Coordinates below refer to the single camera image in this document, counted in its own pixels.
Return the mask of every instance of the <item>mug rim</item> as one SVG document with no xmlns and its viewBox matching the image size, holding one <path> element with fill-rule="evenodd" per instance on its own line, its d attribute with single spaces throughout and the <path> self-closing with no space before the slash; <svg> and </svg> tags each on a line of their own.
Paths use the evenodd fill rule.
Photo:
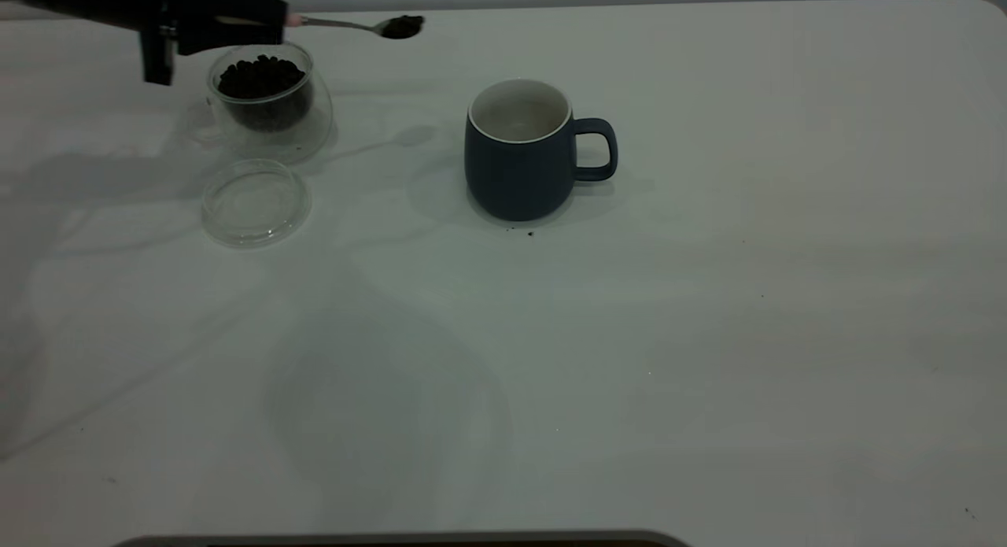
<svg viewBox="0 0 1007 547">
<path fill-rule="evenodd" d="M 546 85 L 546 87 L 553 89 L 553 91 L 555 92 L 558 92 L 559 95 L 562 96 L 563 100 L 565 100 L 565 102 L 567 103 L 567 114 L 563 119 L 563 123 L 557 125 L 556 128 L 553 128 L 553 131 L 549 132 L 549 134 L 541 135 L 541 137 L 535 139 L 503 139 L 503 138 L 496 138 L 495 135 L 487 134 L 487 132 L 482 130 L 482 128 L 479 128 L 478 124 L 475 124 L 475 119 L 474 117 L 472 117 L 472 107 L 475 106 L 476 100 L 479 99 L 479 96 L 482 96 L 484 95 L 485 92 L 489 91 L 489 89 L 499 87 L 499 85 L 507 85 L 511 84 L 511 82 L 519 82 L 519 81 L 534 82 L 534 84 Z M 556 135 L 558 131 L 563 130 L 563 128 L 566 127 L 566 124 L 569 123 L 572 117 L 573 117 L 573 105 L 572 103 L 570 103 L 570 98 L 569 96 L 566 96 L 565 92 L 560 91 L 560 89 L 557 88 L 556 85 L 550 85 L 546 81 L 531 80 L 531 78 L 514 78 L 513 80 L 496 81 L 494 82 L 493 85 L 489 85 L 489 87 L 482 89 L 482 91 L 480 91 L 478 95 L 475 95 L 475 99 L 472 99 L 472 102 L 468 103 L 468 123 L 471 124 L 472 128 L 475 128 L 475 130 L 477 130 L 479 134 L 485 135 L 486 138 L 492 139 L 493 142 L 500 142 L 500 144 L 521 145 L 521 144 L 534 144 L 534 142 L 542 142 L 543 139 L 549 139 L 554 135 Z"/>
</svg>

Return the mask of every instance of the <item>dark blue mug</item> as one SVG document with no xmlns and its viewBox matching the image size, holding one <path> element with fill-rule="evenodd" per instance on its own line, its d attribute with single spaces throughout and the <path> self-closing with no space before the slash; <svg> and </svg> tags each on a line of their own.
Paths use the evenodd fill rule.
<svg viewBox="0 0 1007 547">
<path fill-rule="evenodd" d="M 577 167 L 579 134 L 603 135 L 609 162 Z M 493 217 L 543 218 L 567 199 L 574 181 L 604 181 L 618 163 L 611 124 L 574 120 L 570 101 L 544 82 L 499 82 L 468 107 L 465 180 L 475 200 Z"/>
</svg>

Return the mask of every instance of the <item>dark object at bottom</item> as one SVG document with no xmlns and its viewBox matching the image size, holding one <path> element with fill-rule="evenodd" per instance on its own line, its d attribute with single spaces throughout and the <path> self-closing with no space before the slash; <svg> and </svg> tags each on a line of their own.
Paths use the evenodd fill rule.
<svg viewBox="0 0 1007 547">
<path fill-rule="evenodd" d="M 405 40 L 420 33 L 423 22 L 423 16 L 399 16 L 395 20 L 390 20 L 388 26 L 381 30 L 381 35 L 391 40 Z"/>
<path fill-rule="evenodd" d="M 141 537 L 117 547 L 688 547 L 648 531 L 427 533 L 412 535 Z"/>
<path fill-rule="evenodd" d="M 306 77 L 291 60 L 259 55 L 253 62 L 239 60 L 228 66 L 217 89 L 230 99 L 242 100 L 226 105 L 245 128 L 262 132 L 285 131 L 311 110 L 314 89 L 311 81 L 305 81 Z"/>
</svg>

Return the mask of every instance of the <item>glass jar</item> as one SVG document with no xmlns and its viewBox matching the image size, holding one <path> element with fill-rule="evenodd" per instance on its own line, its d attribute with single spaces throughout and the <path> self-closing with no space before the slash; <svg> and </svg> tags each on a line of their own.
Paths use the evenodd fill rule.
<svg viewBox="0 0 1007 547">
<path fill-rule="evenodd" d="M 255 62 L 259 55 L 287 59 L 304 77 L 290 89 L 263 99 L 235 99 L 220 91 L 222 75 L 239 60 Z M 240 156 L 295 163 L 313 155 L 332 128 L 332 100 L 314 71 L 311 55 L 301 45 L 241 45 L 225 52 L 206 78 L 210 106 L 228 145 Z"/>
</svg>

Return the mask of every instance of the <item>spoon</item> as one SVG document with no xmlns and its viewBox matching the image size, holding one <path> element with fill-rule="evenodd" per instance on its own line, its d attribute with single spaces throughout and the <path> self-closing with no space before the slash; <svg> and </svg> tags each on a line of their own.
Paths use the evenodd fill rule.
<svg viewBox="0 0 1007 547">
<path fill-rule="evenodd" d="M 365 26 L 363 23 L 339 22 L 338 20 L 320 20 L 317 17 L 300 16 L 291 13 L 287 16 L 288 27 L 298 26 L 328 26 L 328 27 L 351 27 L 353 30 L 372 31 L 383 38 L 391 40 L 405 40 L 420 33 L 423 28 L 423 16 L 399 16 L 392 17 L 391 20 L 384 20 L 375 26 Z"/>
</svg>

